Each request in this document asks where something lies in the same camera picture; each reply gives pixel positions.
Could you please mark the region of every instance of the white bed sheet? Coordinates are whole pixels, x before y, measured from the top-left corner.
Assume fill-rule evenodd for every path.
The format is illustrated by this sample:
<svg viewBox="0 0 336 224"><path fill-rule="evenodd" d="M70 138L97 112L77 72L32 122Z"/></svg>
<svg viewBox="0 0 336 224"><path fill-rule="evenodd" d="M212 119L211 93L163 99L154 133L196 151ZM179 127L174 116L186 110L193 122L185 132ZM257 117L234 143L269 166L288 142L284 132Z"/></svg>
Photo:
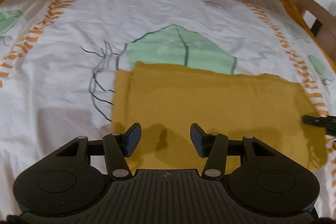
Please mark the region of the white bed sheet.
<svg viewBox="0 0 336 224"><path fill-rule="evenodd" d="M42 26L38 23L53 1L5 0L0 6L0 12L22 14L16 12L16 24L0 34L7 37L6 45L0 43L0 58L12 66L0 67L5 73L0 79L0 219L20 212L12 185L24 169L79 135L94 140L110 133L115 71L131 69L123 55L125 44L148 32L176 24L234 56L235 74L270 73L302 81L274 30L239 0L74 0L60 9L62 14L50 16L52 23L43 32L30 33ZM253 1L305 60L326 108L336 115L336 76L323 53L278 0ZM16 45L27 36L38 41L28 41L34 47L25 53ZM10 59L12 51L23 56ZM320 60L324 70L309 56ZM321 184L316 205L320 216L333 214L330 173L335 156L329 153L328 163L316 173ZM92 165L106 172L102 159L94 158Z"/></svg>

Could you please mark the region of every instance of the mattress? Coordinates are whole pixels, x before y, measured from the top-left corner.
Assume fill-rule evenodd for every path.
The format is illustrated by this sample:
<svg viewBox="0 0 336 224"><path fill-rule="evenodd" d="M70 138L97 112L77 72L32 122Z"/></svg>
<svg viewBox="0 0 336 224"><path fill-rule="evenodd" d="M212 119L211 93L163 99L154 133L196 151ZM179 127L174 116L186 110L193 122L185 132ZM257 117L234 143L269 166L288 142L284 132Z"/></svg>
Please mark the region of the mattress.
<svg viewBox="0 0 336 224"><path fill-rule="evenodd" d="M301 83L320 115L336 115L335 72L305 31L295 7L279 0L0 0L0 219L19 214L15 178L69 140L111 132L114 77L136 61L183 64L175 40L216 49L226 74L268 73ZM134 42L153 39L155 47ZM336 152L327 164L316 209L335 215ZM91 164L106 173L101 157Z"/></svg>

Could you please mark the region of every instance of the folded yellow fabric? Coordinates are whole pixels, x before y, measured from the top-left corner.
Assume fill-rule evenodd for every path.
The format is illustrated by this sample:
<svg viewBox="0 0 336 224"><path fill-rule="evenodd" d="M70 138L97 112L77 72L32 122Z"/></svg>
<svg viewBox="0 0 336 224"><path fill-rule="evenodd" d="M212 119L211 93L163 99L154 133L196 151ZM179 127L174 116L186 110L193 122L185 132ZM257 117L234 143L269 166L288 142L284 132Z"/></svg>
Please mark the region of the folded yellow fabric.
<svg viewBox="0 0 336 224"><path fill-rule="evenodd" d="M134 122L142 138L127 162L144 169L202 171L190 140L190 125L207 133L241 140L253 135L304 167L315 171L327 159L324 130L304 125L301 115L317 111L300 84L275 75L223 75L181 65L137 63L132 72L117 71L113 107L114 132ZM228 157L226 173L239 166Z"/></svg>

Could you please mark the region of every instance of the yellow cloth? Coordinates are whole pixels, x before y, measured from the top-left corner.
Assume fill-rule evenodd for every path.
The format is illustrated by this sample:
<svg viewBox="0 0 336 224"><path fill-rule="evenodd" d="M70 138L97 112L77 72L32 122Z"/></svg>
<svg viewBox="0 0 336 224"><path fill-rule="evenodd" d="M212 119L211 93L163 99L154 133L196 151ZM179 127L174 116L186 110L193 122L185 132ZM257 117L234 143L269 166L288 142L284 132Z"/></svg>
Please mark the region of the yellow cloth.
<svg viewBox="0 0 336 224"><path fill-rule="evenodd" d="M275 75L223 75L181 65L137 63L117 71L114 132L134 122L142 138L127 162L136 169L202 171L190 140L190 125L241 140L253 135L304 167L315 171L327 159L324 130L304 125L301 115L318 116L300 84ZM228 157L226 173L239 166Z"/></svg>

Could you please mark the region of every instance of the orange striped border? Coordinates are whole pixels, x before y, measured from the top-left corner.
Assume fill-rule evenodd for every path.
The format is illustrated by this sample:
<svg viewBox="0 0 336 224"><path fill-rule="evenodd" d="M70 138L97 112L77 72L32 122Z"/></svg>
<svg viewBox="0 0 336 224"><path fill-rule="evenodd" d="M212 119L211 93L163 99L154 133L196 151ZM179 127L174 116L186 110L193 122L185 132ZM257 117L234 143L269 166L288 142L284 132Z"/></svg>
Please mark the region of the orange striped border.
<svg viewBox="0 0 336 224"><path fill-rule="evenodd" d="M19 42L13 47L13 50L4 57L3 63L0 64L0 78L6 78L13 68L13 63L17 58L26 55L38 42L39 35L44 32L44 28L55 21L64 13L64 8L72 5L75 0L55 0L50 3L48 10L43 19L30 29L24 37L19 38Z"/></svg>
<svg viewBox="0 0 336 224"><path fill-rule="evenodd" d="M301 85L305 89L308 98L312 101L315 108L321 116L329 115L328 109L325 104L322 93L319 91L318 85L313 76L310 74L306 62L292 49L288 40L286 40L285 35L279 31L279 29L271 23L267 15L261 8L253 2L253 0L240 0L245 6L250 8L250 10L266 25L268 25L277 37L281 47L288 55L289 60L292 62L293 67L301 78Z"/></svg>

